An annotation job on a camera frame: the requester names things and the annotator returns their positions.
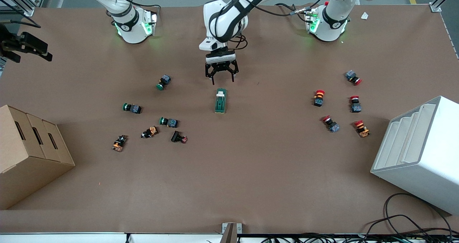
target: black tape band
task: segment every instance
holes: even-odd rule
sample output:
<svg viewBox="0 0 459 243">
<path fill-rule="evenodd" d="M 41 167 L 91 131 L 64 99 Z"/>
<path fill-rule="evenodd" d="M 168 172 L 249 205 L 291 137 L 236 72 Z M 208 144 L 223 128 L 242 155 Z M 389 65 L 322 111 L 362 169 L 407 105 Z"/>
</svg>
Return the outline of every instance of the black tape band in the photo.
<svg viewBox="0 0 459 243">
<path fill-rule="evenodd" d="M 112 15 L 112 17 L 123 17 L 123 16 L 129 14 L 131 9 L 132 9 L 132 4 L 130 3 L 128 9 L 126 9 L 124 12 L 122 12 L 122 13 L 110 13 L 110 14 Z"/>
<path fill-rule="evenodd" d="M 137 10 L 136 10 L 136 15 L 134 16 L 134 18 L 131 21 L 129 21 L 127 23 L 124 23 L 124 24 L 123 23 L 119 23 L 117 21 L 115 21 L 115 23 L 121 30 L 123 30 L 123 31 L 131 31 L 132 27 L 134 25 L 136 25 L 138 21 L 139 21 L 139 12 L 137 12 Z"/>
<path fill-rule="evenodd" d="M 330 29 L 339 29 L 347 21 L 347 17 L 341 21 L 332 19 L 330 16 L 328 16 L 326 10 L 327 10 L 327 7 L 323 9 L 322 16 L 323 16 L 323 20 L 326 23 L 328 23 L 328 25 L 330 25 Z"/>
<path fill-rule="evenodd" d="M 239 1 L 241 1 L 241 0 L 231 0 L 231 2 L 227 6 L 225 6 L 225 8 L 221 11 L 221 13 L 217 12 L 217 13 L 215 13 L 215 14 L 213 14 L 211 16 L 211 18 L 209 20 L 209 24 L 212 22 L 213 19 L 215 19 L 215 21 L 217 21 L 217 18 L 219 16 L 219 14 L 221 14 L 221 15 L 225 14 L 233 6 L 236 9 L 238 9 L 238 11 L 239 11 L 238 16 L 236 16 L 234 18 L 234 20 L 231 21 L 231 23 L 228 26 L 228 29 L 226 30 L 225 34 L 223 34 L 222 36 L 216 36 L 215 37 L 215 39 L 217 39 L 217 41 L 222 42 L 222 43 L 228 42 L 233 37 L 234 28 L 239 24 L 239 22 L 244 18 L 244 16 L 246 16 L 254 8 L 254 6 L 251 5 L 248 1 L 243 0 L 244 2 L 246 2 L 248 4 L 247 7 L 244 8 L 244 6 Z M 258 5 L 261 1 L 262 0 L 252 0 L 251 3 L 254 4 L 254 5 Z"/>
</svg>

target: white paper scrap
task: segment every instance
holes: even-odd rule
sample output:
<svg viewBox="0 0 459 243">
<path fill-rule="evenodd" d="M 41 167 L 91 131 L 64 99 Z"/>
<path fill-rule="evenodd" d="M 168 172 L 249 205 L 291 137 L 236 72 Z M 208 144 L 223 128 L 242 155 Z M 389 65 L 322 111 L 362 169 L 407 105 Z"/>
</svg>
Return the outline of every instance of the white paper scrap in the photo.
<svg viewBox="0 0 459 243">
<path fill-rule="evenodd" d="M 364 20 L 368 19 L 368 14 L 367 14 L 367 12 L 364 12 L 364 14 L 362 15 L 361 19 L 364 19 Z"/>
</svg>

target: cardboard box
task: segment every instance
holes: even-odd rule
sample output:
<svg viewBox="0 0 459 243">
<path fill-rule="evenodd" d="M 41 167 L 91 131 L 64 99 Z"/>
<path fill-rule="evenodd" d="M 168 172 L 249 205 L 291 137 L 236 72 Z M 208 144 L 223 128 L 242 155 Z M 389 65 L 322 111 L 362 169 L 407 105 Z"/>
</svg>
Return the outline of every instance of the cardboard box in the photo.
<svg viewBox="0 0 459 243">
<path fill-rule="evenodd" d="M 55 124 L 0 108 L 0 209 L 5 210 L 75 166 Z"/>
</svg>

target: table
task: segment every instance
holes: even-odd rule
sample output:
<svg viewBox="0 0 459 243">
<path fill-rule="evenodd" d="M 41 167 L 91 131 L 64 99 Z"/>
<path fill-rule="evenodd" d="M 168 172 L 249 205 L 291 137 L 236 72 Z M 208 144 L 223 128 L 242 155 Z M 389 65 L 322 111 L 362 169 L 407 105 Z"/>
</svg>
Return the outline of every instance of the table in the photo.
<svg viewBox="0 0 459 243">
<path fill-rule="evenodd" d="M 221 72 L 215 86 L 198 49 L 202 7 L 164 8 L 160 36 L 138 45 L 123 42 L 104 11 L 37 9 L 43 28 L 23 28 L 54 59 L 7 63 L 0 104 L 58 124 L 76 167 L 1 211 L 1 232 L 213 233 L 228 221 L 245 233 L 364 232 L 401 191 L 369 172 L 389 120 L 438 95 L 459 101 L 459 63 L 427 5 L 356 6 L 330 43 L 306 34 L 296 17 L 254 10 L 236 81 Z M 348 70 L 359 86 L 346 81 Z M 172 82 L 157 91 L 164 73 Z M 219 87 L 228 90 L 226 114 L 213 111 Z M 318 89 L 326 92 L 321 108 L 311 104 Z M 349 111 L 356 94 L 360 114 Z M 124 103 L 143 113 L 122 111 Z M 338 133 L 327 131 L 326 115 Z M 160 117 L 178 119 L 188 142 L 170 142 L 174 129 L 159 126 Z M 352 127 L 359 119 L 370 137 Z M 160 133 L 141 139 L 152 125 Z M 121 134 L 129 139 L 118 153 L 111 145 Z M 394 199 L 389 209 L 445 227 L 413 199 Z M 459 227 L 459 217 L 448 220 Z M 383 224 L 372 232 L 389 231 Z"/>
</svg>

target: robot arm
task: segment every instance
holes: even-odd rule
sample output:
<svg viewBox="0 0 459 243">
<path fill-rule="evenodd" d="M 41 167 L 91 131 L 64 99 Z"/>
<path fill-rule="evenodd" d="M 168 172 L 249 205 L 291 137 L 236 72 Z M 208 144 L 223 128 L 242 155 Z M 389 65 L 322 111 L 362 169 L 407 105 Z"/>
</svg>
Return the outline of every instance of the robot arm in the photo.
<svg viewBox="0 0 459 243">
<path fill-rule="evenodd" d="M 118 34 L 128 43 L 142 42 L 154 33 L 156 13 L 144 10 L 127 0 L 97 0 L 115 20 Z"/>
<path fill-rule="evenodd" d="M 355 3 L 356 0 L 330 0 L 327 6 L 321 5 L 312 9 L 306 16 L 308 21 L 312 21 L 312 24 L 306 24 L 307 30 L 325 42 L 338 39 L 344 32 L 347 18 Z"/>
<path fill-rule="evenodd" d="M 248 24 L 247 14 L 268 0 L 210 1 L 204 5 L 204 23 L 207 39 L 199 46 L 201 50 L 213 51 L 226 47 L 226 43 L 240 34 Z"/>
</svg>

